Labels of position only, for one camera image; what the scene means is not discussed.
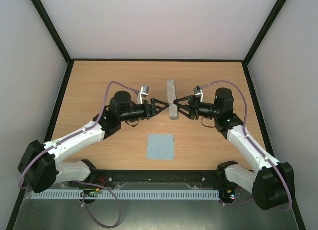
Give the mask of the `grey glasses case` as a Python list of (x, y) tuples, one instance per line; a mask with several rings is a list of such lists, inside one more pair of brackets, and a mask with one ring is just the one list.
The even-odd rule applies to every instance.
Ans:
[(169, 117), (171, 120), (177, 120), (179, 119), (179, 114), (178, 114), (178, 108), (174, 104), (174, 101), (176, 100), (175, 81), (173, 79), (167, 80), (166, 87), (167, 87), (167, 100), (169, 104), (169, 107), (168, 107)]

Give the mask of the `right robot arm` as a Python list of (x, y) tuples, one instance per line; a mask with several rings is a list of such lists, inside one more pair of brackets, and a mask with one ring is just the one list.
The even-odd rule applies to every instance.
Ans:
[(281, 163), (265, 150), (250, 134), (245, 121), (234, 113), (234, 98), (228, 88), (218, 88), (213, 103), (203, 102), (203, 91), (194, 88), (194, 94), (173, 102), (180, 113), (189, 119), (212, 119), (216, 130), (232, 143), (245, 157), (252, 170), (246, 170), (235, 161), (218, 165), (217, 182), (222, 186), (237, 184), (251, 195), (259, 208), (267, 210), (287, 204), (292, 207), (294, 174), (292, 167)]

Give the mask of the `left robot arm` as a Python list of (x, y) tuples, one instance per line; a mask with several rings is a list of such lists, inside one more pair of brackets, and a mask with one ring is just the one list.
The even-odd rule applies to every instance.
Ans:
[(148, 120), (167, 108), (167, 102), (155, 98), (134, 103), (128, 92), (118, 91), (102, 113), (83, 127), (53, 141), (30, 142), (18, 165), (22, 180), (35, 193), (43, 192), (55, 183), (84, 181), (92, 173), (91, 167), (84, 161), (65, 163), (65, 159), (115, 134), (122, 122)]

